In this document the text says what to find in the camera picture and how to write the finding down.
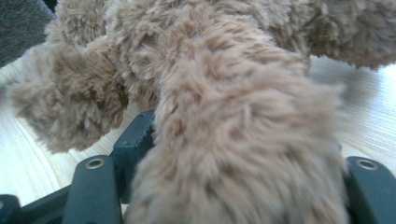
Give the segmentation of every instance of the light wood surface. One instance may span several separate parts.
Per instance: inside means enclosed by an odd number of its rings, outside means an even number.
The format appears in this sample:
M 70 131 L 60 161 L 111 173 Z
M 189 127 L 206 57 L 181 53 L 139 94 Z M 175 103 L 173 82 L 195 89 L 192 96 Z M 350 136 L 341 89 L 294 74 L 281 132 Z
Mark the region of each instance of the light wood surface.
M 329 59 L 312 59 L 313 79 L 346 85 L 345 111 L 350 128 L 339 134 L 343 155 L 380 161 L 396 174 L 396 65 L 356 70 Z M 17 64 L 0 69 L 4 75 Z M 37 143 L 23 119 L 16 119 L 6 88 L 0 87 L 0 194 L 13 194 L 25 205 L 70 184 L 76 165 L 93 155 L 108 154 L 137 114 L 131 105 L 120 128 L 83 152 L 49 154 Z

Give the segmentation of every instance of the tan teddy bear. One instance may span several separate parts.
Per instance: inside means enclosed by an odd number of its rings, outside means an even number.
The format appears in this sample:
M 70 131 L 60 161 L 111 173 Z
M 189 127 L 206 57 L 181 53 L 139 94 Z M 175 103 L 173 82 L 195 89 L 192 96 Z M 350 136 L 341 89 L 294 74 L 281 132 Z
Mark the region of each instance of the tan teddy bear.
M 63 0 L 22 57 L 19 115 L 53 152 L 155 108 L 127 223 L 347 223 L 342 88 L 309 56 L 396 61 L 393 0 Z

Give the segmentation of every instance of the teddy bear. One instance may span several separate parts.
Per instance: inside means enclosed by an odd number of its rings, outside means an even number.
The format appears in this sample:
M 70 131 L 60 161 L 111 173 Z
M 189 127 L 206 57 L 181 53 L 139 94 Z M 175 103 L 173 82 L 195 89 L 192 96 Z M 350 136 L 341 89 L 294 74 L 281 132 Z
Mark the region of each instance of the teddy bear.
M 396 61 L 393 0 L 61 0 L 9 92 L 54 153 L 155 109 L 126 223 L 348 223 L 343 87 L 309 56 Z

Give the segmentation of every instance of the screw hole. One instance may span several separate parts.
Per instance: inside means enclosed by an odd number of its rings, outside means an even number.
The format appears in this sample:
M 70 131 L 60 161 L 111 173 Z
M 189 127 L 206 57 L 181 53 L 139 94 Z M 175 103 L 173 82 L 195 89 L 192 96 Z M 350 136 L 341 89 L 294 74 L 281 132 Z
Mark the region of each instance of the screw hole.
M 96 168 L 103 166 L 103 164 L 105 164 L 105 161 L 103 159 L 93 159 L 91 161 L 88 161 L 85 164 L 85 167 L 87 169 L 96 169 Z
M 378 170 L 378 166 L 371 162 L 371 161 L 367 161 L 367 160 L 358 160 L 356 161 L 356 163 L 359 165 L 359 167 L 366 169 L 366 170 Z

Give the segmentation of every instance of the stuffed animal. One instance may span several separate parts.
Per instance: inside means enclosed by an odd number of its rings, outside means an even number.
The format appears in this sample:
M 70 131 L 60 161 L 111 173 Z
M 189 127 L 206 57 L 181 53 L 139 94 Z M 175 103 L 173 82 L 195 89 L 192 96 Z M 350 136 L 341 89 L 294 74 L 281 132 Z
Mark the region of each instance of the stuffed animal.
M 309 56 L 396 61 L 394 0 L 63 0 L 10 89 L 49 150 L 155 108 L 127 223 L 348 223 L 342 87 Z

